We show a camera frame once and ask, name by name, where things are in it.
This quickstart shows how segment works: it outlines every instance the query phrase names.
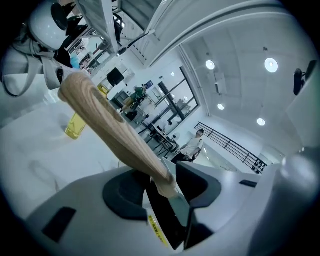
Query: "white ceiling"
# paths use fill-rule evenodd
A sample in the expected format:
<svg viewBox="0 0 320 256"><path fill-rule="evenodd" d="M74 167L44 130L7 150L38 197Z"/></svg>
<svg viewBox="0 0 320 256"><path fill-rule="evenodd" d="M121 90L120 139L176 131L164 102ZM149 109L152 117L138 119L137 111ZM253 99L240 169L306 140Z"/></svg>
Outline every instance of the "white ceiling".
<svg viewBox="0 0 320 256"><path fill-rule="evenodd" d="M257 18L207 31L185 43L212 115L226 119L264 138L272 132L299 140L286 110L295 96L294 72L307 70L317 59L310 39L290 17ZM278 70L270 73L265 60L273 58ZM212 60L215 69L206 68ZM224 75L225 90L217 94L215 82ZM217 108L225 106L224 111ZM264 127L257 119L265 119Z"/></svg>

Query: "staircase railing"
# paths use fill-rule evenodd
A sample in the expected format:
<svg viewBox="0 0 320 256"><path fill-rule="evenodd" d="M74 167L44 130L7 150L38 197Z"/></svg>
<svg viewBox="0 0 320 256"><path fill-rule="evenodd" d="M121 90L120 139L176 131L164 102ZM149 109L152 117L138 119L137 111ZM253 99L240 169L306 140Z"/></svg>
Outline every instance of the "staircase railing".
<svg viewBox="0 0 320 256"><path fill-rule="evenodd" d="M260 158L252 154L247 149L245 149L243 146L239 145L238 143L223 135L222 133L203 124L202 122L198 122L194 129L203 129L204 135L206 137L208 137L209 139L217 143L219 146L223 147L226 151L234 155L236 158L241 160L255 173L261 174L267 166L265 162L263 162Z"/></svg>

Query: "desk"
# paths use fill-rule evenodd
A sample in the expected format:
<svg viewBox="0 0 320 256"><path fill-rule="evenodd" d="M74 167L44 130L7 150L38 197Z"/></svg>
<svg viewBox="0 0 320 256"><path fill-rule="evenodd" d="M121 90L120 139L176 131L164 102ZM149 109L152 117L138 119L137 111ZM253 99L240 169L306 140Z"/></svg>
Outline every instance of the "desk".
<svg viewBox="0 0 320 256"><path fill-rule="evenodd" d="M162 141L162 142L160 143L160 145L157 146L154 150L156 150L156 149L157 149L158 147L160 147L161 145L162 145L163 147L165 147L166 144L169 144L169 148L166 149L167 153L166 153L165 156L164 156L164 157L166 157L166 156L168 155L168 153L170 152L170 150L172 150L172 149L174 148L175 144L173 144L172 141L168 138L168 136L167 136L164 132L162 132L161 130L159 130L153 123L151 124L151 126L154 128L154 130L155 130L156 133L155 133L154 135L152 135L151 138L150 138L146 143L148 144L148 143L149 143L152 139L154 139L156 136L161 137L161 138L164 140L164 142Z"/></svg>

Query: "round ceiling light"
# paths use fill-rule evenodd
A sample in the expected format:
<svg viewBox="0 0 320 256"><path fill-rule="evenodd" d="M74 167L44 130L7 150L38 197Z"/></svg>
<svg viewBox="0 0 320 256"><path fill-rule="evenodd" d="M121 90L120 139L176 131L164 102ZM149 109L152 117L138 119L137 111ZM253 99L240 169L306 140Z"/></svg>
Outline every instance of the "round ceiling light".
<svg viewBox="0 0 320 256"><path fill-rule="evenodd" d="M205 63L206 67L210 70L214 70L216 65L212 60L207 60L207 62Z"/></svg>
<svg viewBox="0 0 320 256"><path fill-rule="evenodd" d="M271 73L274 73L278 70L278 63L273 58L267 58L264 62L264 66L266 70L268 70Z"/></svg>
<svg viewBox="0 0 320 256"><path fill-rule="evenodd" d="M220 110L224 110L224 109L225 109L225 106L224 106L224 105L222 105L222 104L218 104L218 109L220 109Z"/></svg>
<svg viewBox="0 0 320 256"><path fill-rule="evenodd" d="M262 119L262 118L259 118L256 122L257 122L258 125L260 125L260 126L264 126L264 125L266 124L266 121L265 121L264 119Z"/></svg>

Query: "wooden stick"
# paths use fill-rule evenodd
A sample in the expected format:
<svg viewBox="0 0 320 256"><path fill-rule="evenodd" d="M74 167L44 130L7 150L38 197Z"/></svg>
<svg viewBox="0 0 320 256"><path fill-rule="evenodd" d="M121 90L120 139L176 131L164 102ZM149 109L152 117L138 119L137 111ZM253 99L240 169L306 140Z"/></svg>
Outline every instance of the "wooden stick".
<svg viewBox="0 0 320 256"><path fill-rule="evenodd" d="M158 192L175 197L176 181L137 132L104 98L90 78L73 73L62 83L58 96L108 145L127 166L153 177Z"/></svg>

